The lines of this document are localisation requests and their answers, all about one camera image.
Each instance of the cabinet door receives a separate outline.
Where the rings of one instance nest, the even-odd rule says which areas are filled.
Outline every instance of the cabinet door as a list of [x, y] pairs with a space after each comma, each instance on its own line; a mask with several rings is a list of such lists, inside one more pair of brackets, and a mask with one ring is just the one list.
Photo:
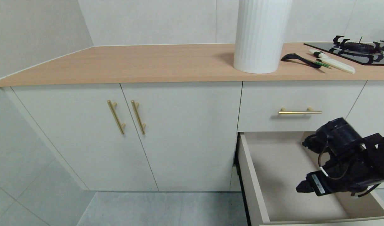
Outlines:
[[229, 191], [241, 82], [124, 83], [160, 191]]
[[[90, 190], [156, 191], [118, 83], [13, 87], [31, 116]], [[124, 135], [107, 104], [114, 108]]]
[[362, 136], [384, 136], [384, 81], [367, 81], [347, 122]]

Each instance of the floor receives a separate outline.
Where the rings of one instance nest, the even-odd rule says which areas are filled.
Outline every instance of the floor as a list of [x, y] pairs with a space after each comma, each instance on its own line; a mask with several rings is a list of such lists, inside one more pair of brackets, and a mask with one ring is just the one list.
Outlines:
[[247, 226], [242, 193], [97, 192], [78, 226]]

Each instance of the gas stove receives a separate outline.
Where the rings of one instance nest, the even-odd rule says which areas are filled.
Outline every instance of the gas stove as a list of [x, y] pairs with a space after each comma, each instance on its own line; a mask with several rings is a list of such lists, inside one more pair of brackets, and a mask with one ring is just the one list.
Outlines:
[[323, 50], [362, 65], [384, 66], [384, 40], [373, 43], [348, 42], [350, 39], [339, 39], [344, 36], [337, 35], [333, 42], [304, 43], [307, 46]]

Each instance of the cable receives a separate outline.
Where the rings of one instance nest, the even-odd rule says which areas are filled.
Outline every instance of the cable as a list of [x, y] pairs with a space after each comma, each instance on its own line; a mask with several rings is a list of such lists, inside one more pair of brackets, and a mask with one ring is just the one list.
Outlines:
[[322, 155], [324, 154], [324, 151], [326, 150], [327, 146], [328, 146], [328, 140], [326, 140], [326, 144], [324, 145], [323, 150], [320, 152], [320, 154], [319, 154], [319, 156], [318, 156], [318, 165], [319, 165], [319, 168], [320, 168], [320, 170], [323, 172], [323, 174], [324, 174], [325, 176], [327, 176], [328, 178], [330, 178], [330, 179], [332, 179], [332, 180], [339, 180], [339, 179], [343, 178], [343, 177], [347, 174], [347, 172], [348, 172], [348, 168], [350, 167], [351, 164], [348, 164], [348, 166], [347, 166], [347, 168], [345, 169], [344, 173], [343, 173], [340, 177], [338, 177], [338, 178], [332, 178], [332, 177], [330, 177], [330, 176], [327, 174], [327, 172], [323, 169], [323, 166], [321, 165]]
[[362, 196], [365, 196], [367, 194], [369, 194], [371, 191], [373, 191], [375, 188], [377, 188], [377, 186], [379, 186], [380, 184], [376, 184], [376, 185], [373, 185], [373, 187], [371, 187], [370, 189], [368, 189], [365, 193], [363, 194], [360, 194], [358, 195], [358, 198], [362, 197]]

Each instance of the label sticker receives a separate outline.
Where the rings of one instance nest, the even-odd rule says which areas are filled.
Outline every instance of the label sticker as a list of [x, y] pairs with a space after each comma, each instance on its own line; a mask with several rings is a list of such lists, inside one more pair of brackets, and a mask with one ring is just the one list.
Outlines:
[[324, 188], [323, 188], [322, 184], [320, 183], [319, 179], [317, 178], [317, 176], [315, 174], [312, 174], [312, 178], [315, 181], [316, 186], [318, 187], [320, 193], [321, 194], [326, 193], [326, 191], [324, 190]]

